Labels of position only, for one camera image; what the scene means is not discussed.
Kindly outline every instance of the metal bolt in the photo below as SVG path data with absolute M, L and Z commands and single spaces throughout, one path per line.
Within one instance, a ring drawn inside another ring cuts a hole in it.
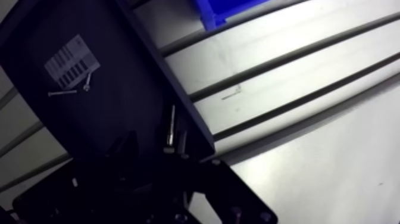
M 182 159 L 184 159 L 184 160 L 187 160 L 187 159 L 189 158 L 189 155 L 187 155 L 187 154 L 182 154 L 182 155 L 180 156 L 180 158 L 182 158 Z
M 84 91 L 86 91 L 86 92 L 89 92 L 89 91 L 90 91 L 90 81 L 91 81 L 91 80 L 92 80 L 92 73 L 89 72 L 89 73 L 87 74 L 86 83 L 85 83 L 85 85 L 83 86 L 83 90 L 84 90 Z
M 184 214 L 176 214 L 175 220 L 178 221 L 179 223 L 185 223 L 188 220 L 188 217 Z
M 242 210 L 239 207 L 233 207 L 232 212 L 235 215 L 235 224 L 240 224 L 240 218 L 242 217 Z
M 218 166 L 219 164 L 221 164 L 221 160 L 213 160 L 212 163 Z
M 266 213 L 266 212 L 262 212 L 260 214 L 260 218 L 265 222 L 269 222 L 271 220 L 271 214 L 270 213 Z
M 58 95 L 65 95 L 65 94 L 76 94 L 78 93 L 77 90 L 69 90 L 69 91 L 61 91 L 61 92 L 48 92 L 48 96 L 58 96 Z
M 175 149 L 173 147 L 165 147 L 164 148 L 164 153 L 166 153 L 166 154 L 175 153 Z

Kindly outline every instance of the slatwall panel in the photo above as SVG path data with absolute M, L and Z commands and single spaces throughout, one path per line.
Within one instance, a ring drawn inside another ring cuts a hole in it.
M 0 2 L 0 23 L 12 7 L 17 3 L 17 0 L 1 0 Z
M 276 57 L 397 13 L 397 0 L 308 1 L 219 33 L 166 58 L 192 94 Z
M 43 128 L 0 158 L 0 163 L 19 177 L 65 153 L 60 143 Z
M 38 117 L 18 94 L 0 110 L 0 149 L 38 121 Z
M 0 99 L 13 87 L 13 84 L 0 66 Z
M 400 21 L 257 76 L 241 83 L 236 95 L 227 97 L 238 87 L 227 89 L 197 102 L 196 107 L 211 133 L 221 132 L 396 54 L 398 39 Z

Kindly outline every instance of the small hole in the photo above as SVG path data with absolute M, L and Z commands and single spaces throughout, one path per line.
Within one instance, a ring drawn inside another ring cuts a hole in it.
M 74 185 L 74 187 L 78 187 L 78 181 L 76 180 L 76 178 L 72 179 L 72 185 Z

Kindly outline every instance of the white paper label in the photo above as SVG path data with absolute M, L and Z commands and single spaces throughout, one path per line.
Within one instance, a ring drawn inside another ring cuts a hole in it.
M 80 35 L 76 35 L 46 62 L 45 68 L 60 88 L 66 90 L 78 85 L 100 64 Z

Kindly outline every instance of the dark metal part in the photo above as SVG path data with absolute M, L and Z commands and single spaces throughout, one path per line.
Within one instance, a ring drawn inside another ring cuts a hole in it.
M 101 65 L 96 88 L 48 98 L 58 84 L 44 65 L 77 35 Z M 103 155 L 115 138 L 134 130 L 141 169 L 151 173 L 165 144 L 164 109 L 172 104 L 193 156 L 215 152 L 205 122 L 125 0 L 18 1 L 0 27 L 0 64 L 74 158 Z
M 236 133 L 239 133 L 243 130 L 249 129 L 250 127 L 256 126 L 262 122 L 266 122 L 267 120 L 270 120 L 274 117 L 277 117 L 281 114 L 284 114 L 290 110 L 293 110 L 297 107 L 300 107 L 308 102 L 311 102 L 314 99 L 317 99 L 319 97 L 322 97 L 323 95 L 326 95 L 330 92 L 333 92 L 349 83 L 352 83 L 364 76 L 367 76 L 368 74 L 392 63 L 400 59 L 400 52 L 396 53 L 390 57 L 385 58 L 384 60 L 379 61 L 378 63 L 373 64 L 372 66 L 369 66 L 361 71 L 358 71 L 350 76 L 347 76 L 346 78 L 343 78 L 335 83 L 332 83 L 326 87 L 323 87 L 317 91 L 314 91 L 304 97 L 301 97 L 299 99 L 296 99 L 292 102 L 289 102 L 281 107 L 278 107 L 274 110 L 268 111 L 260 116 L 254 117 L 253 119 L 247 120 L 245 122 L 242 122 L 238 125 L 235 125 L 233 127 L 230 127 L 222 132 L 216 133 L 214 135 L 214 140 L 219 141 L 221 139 L 227 138 L 229 136 L 232 136 Z
M 267 61 L 258 66 L 255 66 L 251 69 L 238 73 L 232 77 L 219 81 L 213 85 L 207 86 L 204 89 L 201 89 L 190 95 L 190 98 L 193 102 L 198 102 L 204 98 L 210 97 L 218 92 L 221 92 L 227 88 L 238 85 L 244 81 L 262 75 L 272 69 L 276 69 L 280 66 L 283 66 L 287 63 L 293 62 L 297 59 L 315 53 L 321 49 L 327 48 L 334 44 L 343 42 L 347 39 L 353 38 L 360 34 L 366 33 L 378 27 L 384 26 L 388 23 L 397 21 L 400 19 L 400 13 L 394 13 L 388 15 L 386 17 L 380 18 L 378 20 L 372 21 L 367 24 L 363 24 L 351 30 L 344 31 L 337 35 L 331 36 L 329 38 L 323 39 L 322 41 L 318 41 L 311 45 L 305 46 L 303 48 L 299 48 L 294 50 L 288 54 L 282 55 L 281 57 L 277 57 L 271 61 Z
M 0 223 L 1 224 L 17 224 L 15 219 L 10 216 L 10 213 L 0 207 Z

